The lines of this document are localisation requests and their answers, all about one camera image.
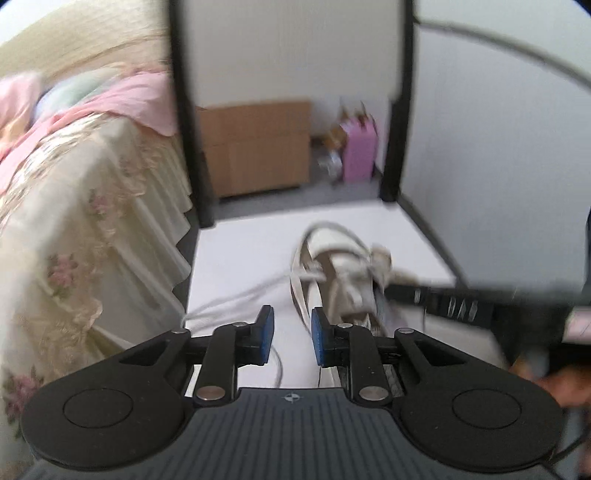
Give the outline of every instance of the pink blanket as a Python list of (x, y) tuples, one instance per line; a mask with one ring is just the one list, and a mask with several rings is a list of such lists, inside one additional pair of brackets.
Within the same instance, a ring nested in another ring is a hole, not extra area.
[(0, 161), (27, 131), (43, 82), (36, 72), (0, 80)]
[(0, 163), (0, 194), (6, 192), (15, 172), (44, 137), (91, 113), (126, 116), (171, 137), (177, 131), (177, 123), (170, 87), (167, 74), (141, 72), (122, 79), (83, 105), (37, 122)]

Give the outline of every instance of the gray floor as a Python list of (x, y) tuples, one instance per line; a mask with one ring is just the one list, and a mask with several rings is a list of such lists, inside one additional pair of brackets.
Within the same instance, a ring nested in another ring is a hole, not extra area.
[(218, 220), (227, 220), (317, 205), (358, 202), (360, 200), (375, 199), (378, 197), (378, 192), (378, 179), (372, 179), (371, 182), (367, 183), (331, 185), (323, 182), (309, 184), (295, 189), (223, 199), (216, 207), (216, 218)]

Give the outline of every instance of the curved black rod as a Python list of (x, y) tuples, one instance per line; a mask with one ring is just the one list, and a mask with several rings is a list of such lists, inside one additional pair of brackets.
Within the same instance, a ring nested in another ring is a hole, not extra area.
[(444, 33), (451, 33), (460, 37), (474, 38), (475, 40), (482, 41), (501, 47), (504, 50), (509, 50), (514, 53), (521, 54), (529, 59), (535, 60), (550, 67), (558, 72), (566, 75), (571, 80), (581, 84), (582, 86), (591, 90), (591, 77), (584, 73), (578, 72), (576, 69), (570, 67), (566, 62), (563, 62), (551, 55), (544, 54), (531, 48), (523, 43), (507, 40), (506, 37), (495, 35), (493, 33), (484, 32), (473, 27), (464, 27), (462, 25), (455, 25), (449, 23), (439, 23), (425, 20), (417, 20), (415, 22), (420, 28), (425, 30), (434, 30)]
[(213, 217), (213, 193), (205, 154), (199, 144), (199, 135), (194, 118), (194, 105), (189, 99), (184, 68), (183, 14), (180, 0), (168, 0), (168, 34), (170, 35), (170, 57), (173, 71), (174, 94), (177, 104), (178, 129), (183, 142), (183, 153), (187, 173), (193, 189), (192, 199), (201, 228), (215, 224)]

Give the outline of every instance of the black metal frame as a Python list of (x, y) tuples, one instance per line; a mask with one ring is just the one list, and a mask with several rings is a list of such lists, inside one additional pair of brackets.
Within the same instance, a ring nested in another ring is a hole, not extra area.
[(402, 79), (400, 95), (390, 101), (390, 131), (384, 164), (384, 176), (379, 197), (385, 202), (396, 202), (400, 193), (400, 181), (406, 156), (408, 126), (414, 77), (414, 0), (404, 0), (402, 43)]
[(181, 7), (181, 0), (168, 0), (168, 34), (170, 36), (170, 57), (177, 103), (178, 129), (183, 142), (183, 153), (193, 190), (192, 199), (197, 211), (199, 226), (209, 228), (215, 224), (214, 196), (209, 181), (205, 154), (200, 145), (196, 128), (195, 107), (190, 101), (187, 88)]

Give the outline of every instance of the person's hand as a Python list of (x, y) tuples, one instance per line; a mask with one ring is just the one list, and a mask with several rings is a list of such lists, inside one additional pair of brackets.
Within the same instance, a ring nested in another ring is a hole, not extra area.
[[(527, 364), (518, 359), (511, 371), (532, 380)], [(591, 408), (591, 367), (565, 367), (558, 373), (534, 381), (552, 395), (563, 408)], [(587, 441), (581, 473), (591, 475), (591, 440)]]

